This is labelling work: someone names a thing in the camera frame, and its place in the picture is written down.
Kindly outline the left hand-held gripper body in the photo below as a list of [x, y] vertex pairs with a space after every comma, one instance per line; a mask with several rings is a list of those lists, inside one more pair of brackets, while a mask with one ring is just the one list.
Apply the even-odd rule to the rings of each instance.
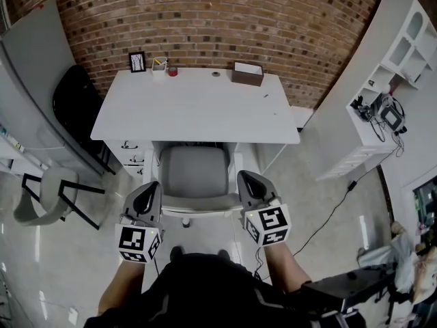
[[128, 262], [149, 263], [162, 245], [163, 225], [160, 216], [151, 221], [121, 215], [115, 224], [115, 247]]

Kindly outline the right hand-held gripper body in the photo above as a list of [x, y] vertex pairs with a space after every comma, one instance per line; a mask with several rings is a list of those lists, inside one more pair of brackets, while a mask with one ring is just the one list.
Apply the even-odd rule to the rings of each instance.
[[273, 197], [257, 206], [253, 202], [242, 203], [243, 228], [258, 247], [266, 247], [287, 240], [291, 230], [287, 204]]

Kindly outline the white grey office chair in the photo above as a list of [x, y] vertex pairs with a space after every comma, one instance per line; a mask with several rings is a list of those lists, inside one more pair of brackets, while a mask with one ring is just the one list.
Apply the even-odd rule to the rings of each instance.
[[224, 150], [207, 146], [169, 146], [158, 157], [162, 212], [188, 228], [193, 219], [229, 217], [242, 210], [229, 190], [229, 160]]

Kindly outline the person's left forearm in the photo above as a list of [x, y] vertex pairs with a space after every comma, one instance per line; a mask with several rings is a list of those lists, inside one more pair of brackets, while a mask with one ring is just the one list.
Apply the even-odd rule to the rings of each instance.
[[119, 308], [141, 295], [145, 264], [123, 260], [111, 283], [102, 294], [98, 304], [98, 315]]

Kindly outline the person's right forearm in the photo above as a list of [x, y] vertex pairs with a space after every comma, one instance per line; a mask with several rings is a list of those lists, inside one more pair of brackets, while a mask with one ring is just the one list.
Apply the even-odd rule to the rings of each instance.
[[264, 253], [274, 287], [284, 293], [292, 293], [300, 290], [303, 284], [311, 282], [285, 243], [266, 246]]

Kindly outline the grey chair black legs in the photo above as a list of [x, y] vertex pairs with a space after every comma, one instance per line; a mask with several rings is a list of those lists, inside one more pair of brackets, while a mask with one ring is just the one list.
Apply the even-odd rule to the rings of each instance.
[[93, 222], [76, 206], [79, 191], [104, 194], [105, 190], [79, 182], [79, 175], [64, 167], [52, 167], [42, 176], [24, 174], [21, 197], [14, 210], [14, 219], [22, 226], [47, 226], [74, 212], [96, 230]]

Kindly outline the white desk with drawers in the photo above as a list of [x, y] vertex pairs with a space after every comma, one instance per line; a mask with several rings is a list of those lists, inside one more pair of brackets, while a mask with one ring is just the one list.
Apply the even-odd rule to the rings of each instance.
[[[213, 77], [212, 72], [221, 75]], [[91, 132], [124, 167], [143, 166], [158, 153], [155, 141], [255, 144], [267, 148], [266, 171], [285, 145], [300, 136], [277, 75], [266, 74], [260, 87], [233, 83], [231, 71], [179, 68], [176, 77], [155, 79], [152, 72], [120, 70], [104, 99]]]

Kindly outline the black folded chair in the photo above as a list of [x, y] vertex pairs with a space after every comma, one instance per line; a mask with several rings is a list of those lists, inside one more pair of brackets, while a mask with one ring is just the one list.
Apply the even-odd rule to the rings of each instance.
[[53, 112], [59, 123], [103, 169], [115, 174], [108, 165], [107, 145], [102, 140], [91, 139], [102, 104], [103, 98], [84, 67], [78, 64], [67, 70], [53, 94]]

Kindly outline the white hutch desk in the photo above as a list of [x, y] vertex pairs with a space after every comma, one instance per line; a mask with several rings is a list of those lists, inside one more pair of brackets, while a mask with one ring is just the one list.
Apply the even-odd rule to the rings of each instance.
[[418, 0], [381, 0], [349, 64], [301, 133], [316, 180], [344, 176], [373, 156], [392, 153], [398, 139], [377, 113], [360, 119], [351, 102], [371, 106], [395, 77], [417, 93], [437, 69], [437, 30]]

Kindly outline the black office chair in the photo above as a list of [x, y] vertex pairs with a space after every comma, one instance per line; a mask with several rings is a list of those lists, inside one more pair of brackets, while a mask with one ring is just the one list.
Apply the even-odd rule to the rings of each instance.
[[391, 281], [387, 287], [377, 292], [373, 303], [383, 306], [384, 316], [382, 325], [389, 327], [407, 327], [412, 320], [414, 299], [414, 286], [411, 285], [406, 292], [400, 292]]

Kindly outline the white low box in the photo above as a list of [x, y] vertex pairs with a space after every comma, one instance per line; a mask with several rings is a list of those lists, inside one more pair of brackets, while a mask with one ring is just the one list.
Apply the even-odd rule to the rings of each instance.
[[290, 110], [292, 112], [294, 122], [297, 128], [304, 128], [305, 124], [309, 121], [314, 113], [313, 109], [298, 107], [294, 105], [290, 107]]

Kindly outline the person's black shirt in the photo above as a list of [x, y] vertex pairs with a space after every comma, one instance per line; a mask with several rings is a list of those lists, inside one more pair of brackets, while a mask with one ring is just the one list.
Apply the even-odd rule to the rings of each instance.
[[84, 328], [341, 328], [334, 316], [315, 319], [296, 294], [254, 278], [212, 254], [170, 262], [148, 290], [88, 318]]

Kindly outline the black bag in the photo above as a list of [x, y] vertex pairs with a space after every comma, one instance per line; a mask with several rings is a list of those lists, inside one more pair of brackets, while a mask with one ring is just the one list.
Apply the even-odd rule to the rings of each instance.
[[391, 265], [372, 265], [304, 284], [300, 293], [311, 313], [345, 314], [372, 296], [382, 294], [394, 279], [395, 269]]

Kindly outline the brown tissue box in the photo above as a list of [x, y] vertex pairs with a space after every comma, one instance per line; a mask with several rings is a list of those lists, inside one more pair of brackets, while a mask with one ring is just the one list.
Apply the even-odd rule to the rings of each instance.
[[255, 64], [234, 62], [231, 72], [231, 81], [245, 85], [260, 87], [264, 80], [264, 69]]

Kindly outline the black gadget cluster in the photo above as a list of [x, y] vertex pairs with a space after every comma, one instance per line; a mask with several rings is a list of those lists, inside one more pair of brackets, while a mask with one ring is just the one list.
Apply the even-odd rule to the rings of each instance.
[[351, 108], [355, 110], [357, 116], [365, 122], [370, 122], [373, 117], [372, 108], [369, 105], [363, 103], [363, 97], [358, 96], [351, 104]]

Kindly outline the white shelving rack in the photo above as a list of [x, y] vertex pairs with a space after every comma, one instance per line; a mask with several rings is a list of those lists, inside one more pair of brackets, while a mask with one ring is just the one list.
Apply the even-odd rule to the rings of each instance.
[[28, 152], [6, 128], [0, 124], [0, 172], [41, 177], [46, 166]]

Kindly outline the white pen holder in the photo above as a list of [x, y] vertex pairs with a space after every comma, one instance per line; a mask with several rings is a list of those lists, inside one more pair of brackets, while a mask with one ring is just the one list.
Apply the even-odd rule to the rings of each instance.
[[155, 79], [163, 79], [167, 73], [167, 57], [155, 57], [152, 62], [152, 75]]

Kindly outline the black white screen device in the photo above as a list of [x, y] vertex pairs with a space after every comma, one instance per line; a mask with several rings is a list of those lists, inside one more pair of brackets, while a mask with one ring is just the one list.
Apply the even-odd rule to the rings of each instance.
[[398, 131], [404, 127], [405, 114], [403, 111], [398, 111], [395, 105], [381, 105], [378, 115], [392, 131]]

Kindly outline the grey refrigerator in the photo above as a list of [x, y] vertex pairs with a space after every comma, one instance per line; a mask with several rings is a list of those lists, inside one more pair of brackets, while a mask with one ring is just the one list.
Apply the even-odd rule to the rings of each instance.
[[44, 165], [97, 181], [104, 169], [53, 112], [55, 89], [76, 62], [56, 1], [41, 5], [0, 36], [0, 124]]

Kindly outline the black picture frame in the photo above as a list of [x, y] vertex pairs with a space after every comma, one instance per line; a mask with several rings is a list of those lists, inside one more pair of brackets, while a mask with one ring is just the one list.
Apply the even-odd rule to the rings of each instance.
[[145, 53], [143, 51], [129, 53], [129, 63], [131, 73], [145, 72]]

